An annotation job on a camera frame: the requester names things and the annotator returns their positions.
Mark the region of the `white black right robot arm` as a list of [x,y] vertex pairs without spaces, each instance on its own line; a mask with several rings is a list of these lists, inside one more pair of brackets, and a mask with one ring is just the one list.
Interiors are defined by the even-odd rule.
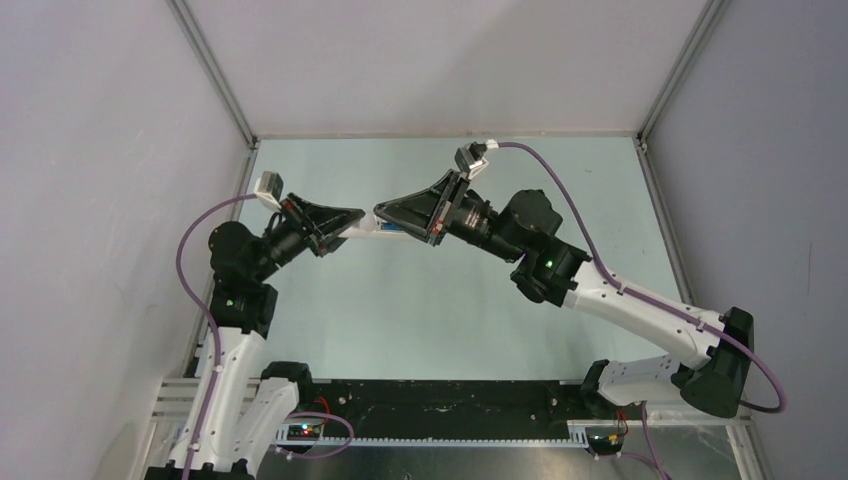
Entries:
[[594,362],[581,385],[591,416],[606,418],[642,401],[683,401],[714,417],[737,415],[751,365],[740,349],[752,341],[752,316],[671,302],[602,274],[598,260],[557,237],[562,217],[543,191],[521,190],[497,211],[450,170],[422,191],[377,204],[374,213],[430,245],[452,235],[513,263],[510,279],[528,300],[594,315],[664,350],[639,361]]

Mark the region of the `white remote control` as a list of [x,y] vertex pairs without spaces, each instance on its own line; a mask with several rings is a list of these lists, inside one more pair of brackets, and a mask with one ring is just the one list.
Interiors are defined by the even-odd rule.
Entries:
[[400,240],[409,238],[409,235],[405,231],[403,233],[383,231],[381,229],[383,223],[392,222],[385,221],[374,215],[366,215],[365,217],[357,221],[355,224],[346,228],[340,234],[340,237],[346,239],[366,238],[379,240]]

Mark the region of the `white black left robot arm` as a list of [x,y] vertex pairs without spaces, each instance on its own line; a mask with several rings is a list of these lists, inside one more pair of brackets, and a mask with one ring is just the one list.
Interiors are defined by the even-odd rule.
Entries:
[[209,235],[211,301],[184,288],[206,317],[211,344],[186,425],[165,464],[147,469],[148,479],[253,479],[283,422],[315,406],[308,366],[290,361],[270,364],[256,397],[248,408],[242,406],[278,299],[267,281],[305,251],[317,257],[336,251],[345,241],[343,232],[365,213],[311,203],[293,193],[259,198],[272,210],[262,234],[227,221]]

